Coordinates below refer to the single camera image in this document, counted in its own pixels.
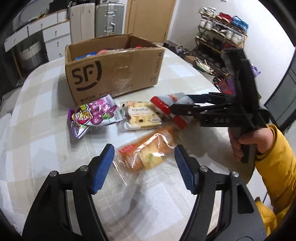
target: human hand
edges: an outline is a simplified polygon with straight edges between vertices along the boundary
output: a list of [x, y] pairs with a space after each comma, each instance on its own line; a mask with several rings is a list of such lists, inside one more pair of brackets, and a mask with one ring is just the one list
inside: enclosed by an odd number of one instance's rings
[[241, 135], [239, 138], [235, 138], [228, 128], [228, 134], [233, 150], [233, 155], [237, 161], [240, 161], [241, 158], [244, 156], [244, 153], [242, 151], [242, 144], [256, 144], [257, 150], [263, 154], [272, 147], [274, 141], [274, 135], [270, 128], [261, 128], [259, 130]]

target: plaid pattern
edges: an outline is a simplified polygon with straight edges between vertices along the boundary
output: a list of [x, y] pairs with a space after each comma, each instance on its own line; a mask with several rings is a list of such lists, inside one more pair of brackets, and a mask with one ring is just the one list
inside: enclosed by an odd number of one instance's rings
[[[117, 102], [146, 101], [155, 95], [217, 91], [192, 66], [165, 51], [156, 86], [115, 98]], [[30, 207], [48, 173], [72, 172], [101, 153], [106, 143], [119, 147], [145, 132], [120, 133], [116, 124], [77, 140], [69, 133], [67, 112], [75, 108], [60, 58], [34, 70], [26, 79], [10, 122], [5, 171], [0, 177], [0, 208], [22, 233]], [[189, 152], [213, 171], [241, 171], [248, 180], [252, 167], [234, 164], [226, 128], [184, 130]], [[195, 197], [186, 190], [174, 160], [141, 175], [129, 175], [124, 186], [112, 166], [103, 189], [93, 200], [111, 240], [179, 240]], [[216, 195], [210, 230], [217, 224], [220, 194]], [[72, 192], [68, 202], [73, 230], [80, 233]]]

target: screw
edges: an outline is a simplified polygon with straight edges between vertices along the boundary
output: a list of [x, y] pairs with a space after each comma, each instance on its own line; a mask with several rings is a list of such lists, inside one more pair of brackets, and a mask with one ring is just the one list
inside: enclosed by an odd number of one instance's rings
[[238, 176], [239, 176], [239, 173], [236, 172], [236, 171], [233, 171], [233, 172], [231, 172], [231, 175], [232, 175], [233, 177], [238, 177]]
[[88, 169], [89, 169], [88, 166], [81, 166], [80, 167], [80, 171], [82, 171], [82, 172], [86, 172]]
[[57, 175], [57, 171], [51, 171], [51, 172], [49, 173], [49, 175], [50, 175], [51, 177], [55, 177], [55, 176]]
[[207, 168], [206, 166], [201, 166], [201, 167], [200, 167], [200, 170], [201, 170], [202, 172], [207, 172], [207, 171], [208, 171], [208, 168]]

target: silver suitcase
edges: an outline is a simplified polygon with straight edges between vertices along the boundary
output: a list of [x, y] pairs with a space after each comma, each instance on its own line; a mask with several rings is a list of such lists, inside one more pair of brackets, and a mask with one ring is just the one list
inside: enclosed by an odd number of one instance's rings
[[124, 4], [103, 3], [96, 6], [95, 36], [122, 34]]

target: tablecloth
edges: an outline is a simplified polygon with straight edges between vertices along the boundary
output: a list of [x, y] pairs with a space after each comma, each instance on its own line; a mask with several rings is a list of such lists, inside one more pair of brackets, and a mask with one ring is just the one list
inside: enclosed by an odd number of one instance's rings
[[[165, 50], [157, 85], [115, 98], [146, 101], [155, 95], [201, 94], [217, 89], [197, 70]], [[121, 133], [116, 124], [77, 140], [69, 133], [67, 113], [75, 109], [60, 58], [35, 69], [26, 79], [12, 113], [6, 162], [0, 176], [0, 208], [22, 233], [30, 207], [48, 173], [72, 172], [101, 153], [106, 143], [119, 147], [145, 131]], [[236, 170], [247, 182], [253, 167], [233, 161], [226, 128], [199, 127], [183, 131], [184, 146], [215, 172]], [[190, 216], [195, 196], [186, 190], [174, 160], [132, 175], [122, 182], [111, 166], [103, 188], [93, 200], [110, 240], [178, 240]], [[73, 230], [80, 233], [73, 195], [68, 191]], [[216, 195], [210, 229], [217, 223]]]

